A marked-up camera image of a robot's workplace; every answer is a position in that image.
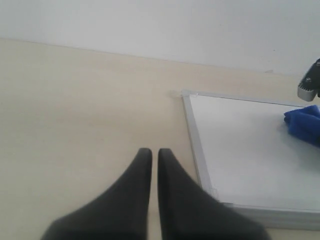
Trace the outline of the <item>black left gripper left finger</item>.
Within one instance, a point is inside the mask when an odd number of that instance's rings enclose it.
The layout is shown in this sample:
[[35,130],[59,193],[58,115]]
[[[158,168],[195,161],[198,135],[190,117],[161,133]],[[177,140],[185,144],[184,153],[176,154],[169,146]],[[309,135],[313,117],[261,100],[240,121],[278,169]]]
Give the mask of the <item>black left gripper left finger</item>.
[[99,197],[55,220],[43,240],[145,240],[152,151],[140,148],[125,172]]

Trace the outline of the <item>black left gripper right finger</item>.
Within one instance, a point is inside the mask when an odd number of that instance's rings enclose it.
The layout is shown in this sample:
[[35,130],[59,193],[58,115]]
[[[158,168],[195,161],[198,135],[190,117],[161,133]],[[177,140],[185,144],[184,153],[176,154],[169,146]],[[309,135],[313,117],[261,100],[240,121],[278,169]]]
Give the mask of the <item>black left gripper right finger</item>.
[[269,240],[259,223],[205,192],[169,148],[158,151],[158,208],[164,240]]

